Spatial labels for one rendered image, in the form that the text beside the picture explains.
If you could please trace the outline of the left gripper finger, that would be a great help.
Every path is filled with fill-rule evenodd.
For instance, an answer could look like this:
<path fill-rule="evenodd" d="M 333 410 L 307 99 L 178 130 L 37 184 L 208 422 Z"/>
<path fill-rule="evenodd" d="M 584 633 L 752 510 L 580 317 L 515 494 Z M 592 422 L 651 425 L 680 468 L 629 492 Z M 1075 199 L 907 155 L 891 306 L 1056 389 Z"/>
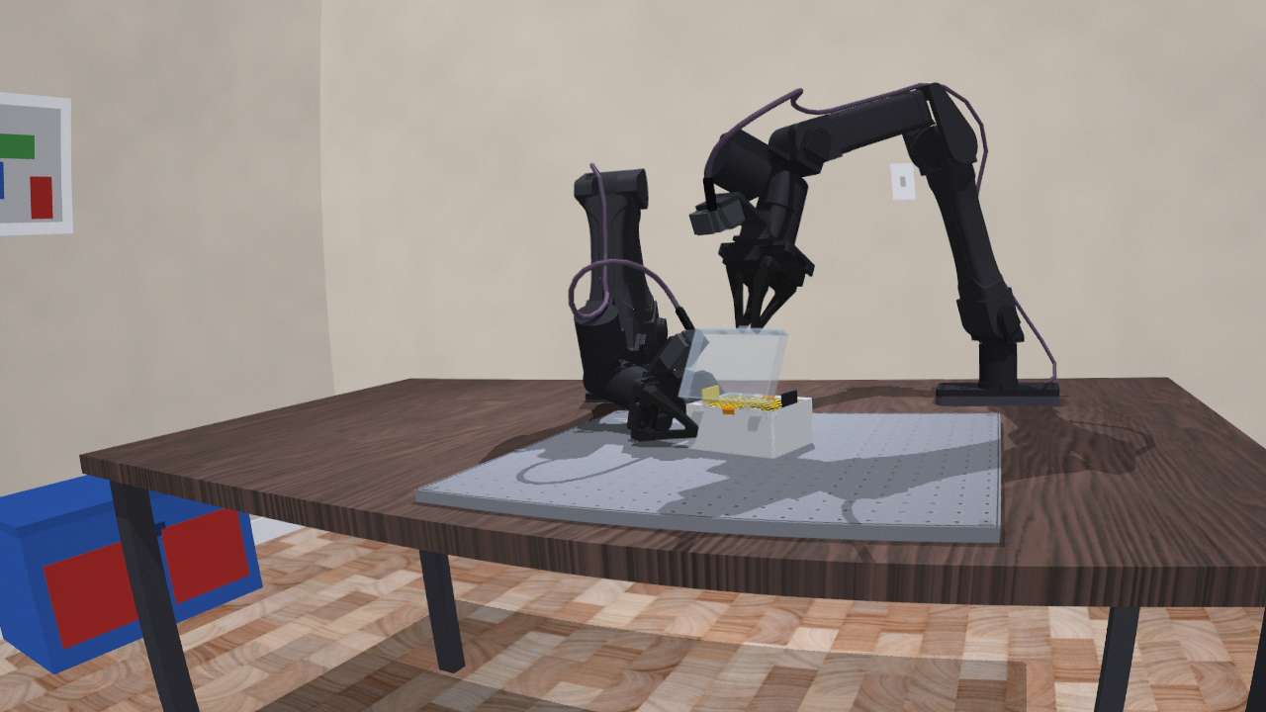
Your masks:
<path fill-rule="evenodd" d="M 763 310 L 763 298 L 766 289 L 774 289 L 774 296 L 768 307 Z M 768 260 L 756 260 L 755 264 L 755 296 L 752 298 L 751 327 L 765 327 L 774 313 L 782 307 L 787 298 L 796 291 L 794 281 L 785 275 L 776 264 Z M 763 314 L 761 314 L 763 310 Z"/>
<path fill-rule="evenodd" d="M 734 302 L 736 327 L 749 326 L 752 296 L 755 295 L 755 272 L 746 269 L 741 262 L 727 262 L 725 271 L 730 283 L 730 291 Z M 748 288 L 748 302 L 744 314 L 743 284 Z"/>

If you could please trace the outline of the yellow tip rack insert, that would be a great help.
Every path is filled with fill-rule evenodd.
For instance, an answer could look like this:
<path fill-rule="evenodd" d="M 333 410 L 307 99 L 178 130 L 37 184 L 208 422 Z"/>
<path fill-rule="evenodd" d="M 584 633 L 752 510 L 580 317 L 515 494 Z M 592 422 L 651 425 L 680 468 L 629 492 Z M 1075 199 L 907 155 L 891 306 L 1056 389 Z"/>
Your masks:
<path fill-rule="evenodd" d="M 781 394 L 781 400 L 774 400 L 772 408 L 763 408 L 762 405 L 752 405 L 752 408 L 763 408 L 763 410 L 777 410 L 779 408 L 785 408 L 786 405 L 791 405 L 795 402 L 798 402 L 798 391 L 787 391 L 785 394 Z M 722 405 L 722 408 L 723 405 L 727 405 L 727 408 L 730 408 L 730 404 L 718 404 L 718 402 L 711 402 L 710 405 Z M 733 404 L 733 408 L 742 408 L 742 405 Z"/>

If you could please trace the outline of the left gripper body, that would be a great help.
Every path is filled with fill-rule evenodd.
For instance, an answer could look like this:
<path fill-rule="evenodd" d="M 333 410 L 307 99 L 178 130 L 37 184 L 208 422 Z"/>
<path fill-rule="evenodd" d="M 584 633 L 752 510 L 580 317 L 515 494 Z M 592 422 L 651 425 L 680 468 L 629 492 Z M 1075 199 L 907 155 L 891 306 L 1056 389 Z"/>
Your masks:
<path fill-rule="evenodd" d="M 776 264 L 796 288 L 803 288 L 805 274 L 812 277 L 815 265 L 795 246 L 800 226 L 798 215 L 786 215 L 784 207 L 771 207 L 771 212 L 766 212 L 766 207 L 761 207 L 761 204 L 752 207 L 741 191 L 715 195 L 717 209 L 730 207 L 736 200 L 741 200 L 744 213 L 741 234 L 734 234 L 734 242 L 720 245 L 718 255 L 723 258 L 722 264 L 741 262 L 755 272 L 756 260 L 768 260 Z M 761 215 L 757 209 L 763 214 Z"/>

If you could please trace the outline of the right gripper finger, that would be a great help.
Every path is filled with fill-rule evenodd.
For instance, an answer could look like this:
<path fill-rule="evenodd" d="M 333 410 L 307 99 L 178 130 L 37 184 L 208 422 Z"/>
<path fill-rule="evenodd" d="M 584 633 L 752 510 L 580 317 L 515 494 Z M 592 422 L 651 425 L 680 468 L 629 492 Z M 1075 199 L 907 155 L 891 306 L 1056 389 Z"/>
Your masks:
<path fill-rule="evenodd" d="M 657 431 L 657 418 L 660 418 L 660 409 L 667 410 L 668 416 L 674 416 L 681 424 L 684 429 L 674 431 Z M 695 438 L 698 437 L 699 424 L 693 422 L 690 416 L 684 414 L 684 410 L 679 408 L 674 402 L 668 400 L 666 394 L 660 391 L 656 385 L 644 386 L 641 391 L 637 421 L 636 421 L 636 435 L 637 441 L 651 441 L 651 440 L 680 440 L 680 438 Z"/>

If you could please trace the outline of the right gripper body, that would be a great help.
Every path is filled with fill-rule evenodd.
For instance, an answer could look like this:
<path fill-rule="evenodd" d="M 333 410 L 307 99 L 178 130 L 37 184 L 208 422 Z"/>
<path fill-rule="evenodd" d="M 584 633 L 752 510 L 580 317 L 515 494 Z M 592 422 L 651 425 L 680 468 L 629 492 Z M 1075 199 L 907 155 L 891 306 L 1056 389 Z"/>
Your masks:
<path fill-rule="evenodd" d="M 662 351 L 666 350 L 666 347 L 668 347 L 671 340 L 674 340 L 674 336 L 670 336 L 668 341 L 666 341 L 665 345 L 662 345 L 660 353 L 657 353 L 652 360 L 652 362 L 647 365 L 647 369 L 639 367 L 636 364 L 632 364 L 630 367 L 625 367 L 622 365 L 622 367 L 619 367 L 618 371 L 615 371 L 615 374 L 613 375 L 613 380 L 609 385 L 611 400 L 615 402 L 615 404 L 622 405 L 622 408 L 627 408 L 629 410 L 627 428 L 630 429 L 630 438 L 633 440 L 636 435 L 636 421 L 637 421 L 641 391 L 643 391 L 644 386 L 656 385 L 657 388 L 660 388 L 660 391 L 662 391 L 662 394 L 666 394 L 666 397 L 668 397 L 668 400 L 671 399 L 671 397 L 674 397 L 674 400 L 671 402 L 679 405 L 679 408 L 684 410 L 684 414 L 686 414 L 687 402 L 684 402 L 681 398 L 679 398 L 677 394 L 679 388 L 681 388 L 684 369 L 668 370 L 668 367 L 666 367 L 666 365 L 660 359 Z M 632 391 L 632 385 L 633 385 L 633 391 Z M 671 428 L 671 423 L 674 423 L 674 417 L 668 416 L 667 410 L 660 409 L 660 419 L 657 419 L 656 424 L 657 431 L 668 431 Z"/>

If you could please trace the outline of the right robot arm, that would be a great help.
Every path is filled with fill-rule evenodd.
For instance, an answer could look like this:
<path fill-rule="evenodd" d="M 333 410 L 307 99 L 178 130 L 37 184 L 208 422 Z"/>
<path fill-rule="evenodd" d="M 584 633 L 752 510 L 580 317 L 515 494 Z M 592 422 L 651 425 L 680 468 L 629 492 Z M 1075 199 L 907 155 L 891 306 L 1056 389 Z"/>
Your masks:
<path fill-rule="evenodd" d="M 644 168 L 598 174 L 603 179 L 605 195 L 598 191 L 595 174 L 592 176 L 584 174 L 573 184 L 576 200 L 584 208 L 587 201 L 591 264 L 603 260 L 628 260 L 644 266 L 639 246 L 639 209 L 648 209 L 649 203 Z M 587 400 L 613 402 L 609 385 L 615 371 L 622 365 L 630 367 L 632 364 L 647 369 L 660 353 L 662 345 L 668 341 L 668 321 L 660 318 L 660 304 L 653 302 L 644 272 L 627 266 L 606 265 L 606 290 L 609 302 L 595 318 L 579 319 L 573 315 L 585 366 L 584 385 L 589 391 Z M 598 310 L 604 303 L 600 299 L 604 299 L 603 266 L 591 270 L 589 302 L 579 312 L 589 314 Z M 662 351 L 660 359 L 668 370 L 681 370 L 686 365 L 693 331 L 682 329 Z"/>

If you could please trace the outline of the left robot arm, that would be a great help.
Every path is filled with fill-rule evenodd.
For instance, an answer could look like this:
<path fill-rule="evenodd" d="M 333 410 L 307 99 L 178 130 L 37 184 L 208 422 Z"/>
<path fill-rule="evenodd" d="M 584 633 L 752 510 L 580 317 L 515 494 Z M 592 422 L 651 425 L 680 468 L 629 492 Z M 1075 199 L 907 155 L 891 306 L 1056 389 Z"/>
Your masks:
<path fill-rule="evenodd" d="M 955 303 L 963 329 L 980 343 L 979 383 L 939 383 L 936 397 L 1058 397 L 1058 383 L 1018 383 L 1017 342 L 1025 342 L 1025 334 L 979 204 L 972 165 L 977 138 L 941 84 L 779 128 L 768 144 L 739 130 L 719 149 L 711 176 L 725 191 L 742 191 L 747 200 L 760 196 L 757 207 L 766 212 L 784 207 L 800 223 L 808 196 L 803 177 L 820 174 L 824 162 L 849 149 L 901 134 L 936 193 L 958 280 Z"/>

